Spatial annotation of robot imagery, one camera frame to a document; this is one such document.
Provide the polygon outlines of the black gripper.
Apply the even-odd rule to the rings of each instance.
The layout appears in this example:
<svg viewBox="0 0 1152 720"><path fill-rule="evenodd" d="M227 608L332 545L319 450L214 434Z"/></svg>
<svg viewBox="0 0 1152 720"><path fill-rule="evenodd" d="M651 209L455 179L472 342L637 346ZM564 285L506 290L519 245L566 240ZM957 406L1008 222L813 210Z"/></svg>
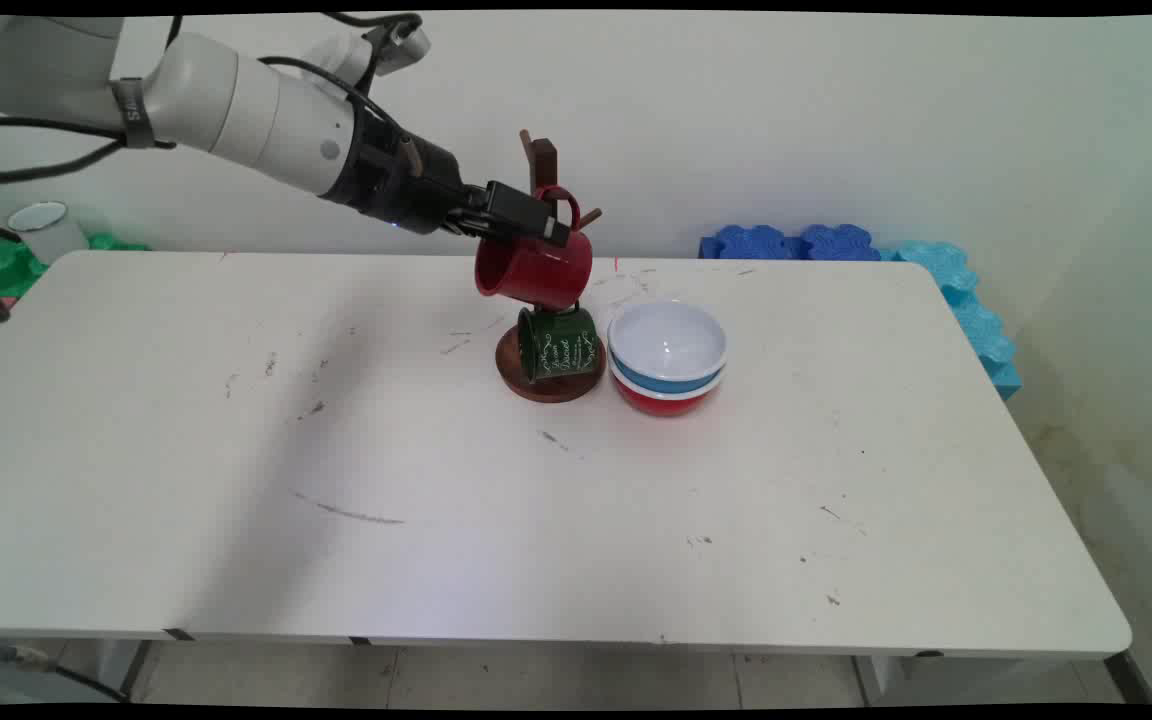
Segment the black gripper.
<svg viewBox="0 0 1152 720"><path fill-rule="evenodd" d="M321 199L416 234L525 237L558 249L568 245L571 229L550 214L547 200L497 181L467 187L452 152L374 118L361 103L351 108L351 143Z"/></svg>

